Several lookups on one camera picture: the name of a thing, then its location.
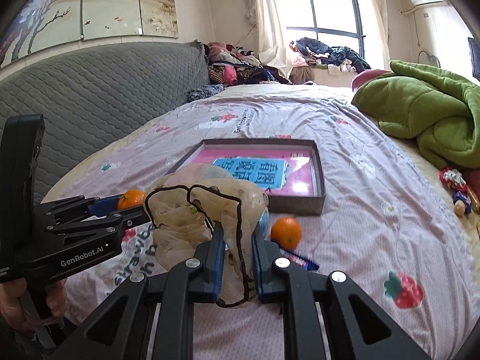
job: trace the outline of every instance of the strawberry print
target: strawberry print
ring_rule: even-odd
[[[225,115],[214,116],[210,119],[210,121],[212,121],[212,122],[223,121],[223,123],[227,123],[229,120],[236,119],[236,118],[238,118],[237,115],[234,115],[234,114],[231,114],[230,112],[228,112]]]
[[[348,124],[345,120],[343,120],[341,117],[337,116],[330,116],[330,119],[333,120],[337,124]]]
[[[122,242],[128,242],[130,238],[133,238],[137,235],[136,231],[135,231],[135,227],[132,227],[131,229],[126,229],[125,230],[125,235],[123,236],[122,238]]]
[[[288,135],[288,134],[275,134],[275,135],[272,135],[270,138],[292,139],[292,136],[291,136],[291,135]]]
[[[383,285],[386,288],[385,295],[392,298],[399,309],[417,307],[423,300],[422,287],[402,272],[398,275],[390,272],[388,280]]]

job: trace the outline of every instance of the pile of clothes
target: pile of clothes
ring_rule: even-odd
[[[354,50],[349,47],[329,47],[316,39],[301,38],[290,43],[294,51],[294,67],[312,67],[317,65],[329,66],[329,72],[362,73],[371,69],[370,65]]]
[[[260,83],[291,84],[274,67],[262,66],[253,51],[223,42],[203,45],[207,56],[211,84],[225,86]]]

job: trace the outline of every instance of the toy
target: toy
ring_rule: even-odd
[[[125,192],[118,200],[117,210],[125,210],[126,208],[139,206],[143,203],[145,192],[140,190],[129,190]]]
[[[455,214],[458,216],[464,216],[472,212],[472,202],[464,192],[455,191],[453,193],[453,203]]]
[[[440,181],[453,190],[454,212],[457,216],[472,212],[472,201],[469,198],[469,187],[457,169],[446,168],[440,172]]]
[[[270,230],[270,239],[281,248],[292,251],[302,238],[302,227],[293,216],[283,216],[277,220]]]

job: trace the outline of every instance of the flower painting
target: flower painting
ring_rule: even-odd
[[[29,0],[0,42],[0,66],[80,39],[80,0]]]
[[[175,0],[140,0],[145,35],[178,38]]]
[[[84,39],[141,35],[139,0],[83,0]]]
[[[58,44],[126,35],[178,37],[175,0],[29,0],[0,40],[0,67]]]

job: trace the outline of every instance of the plastic bag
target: plastic bag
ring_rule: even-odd
[[[165,269],[193,257],[196,246],[211,239],[209,227],[221,222],[229,251],[218,304],[234,307],[254,300],[251,234],[268,205],[260,187],[217,166],[189,164],[155,181],[145,196],[145,210],[156,228],[155,256]]]

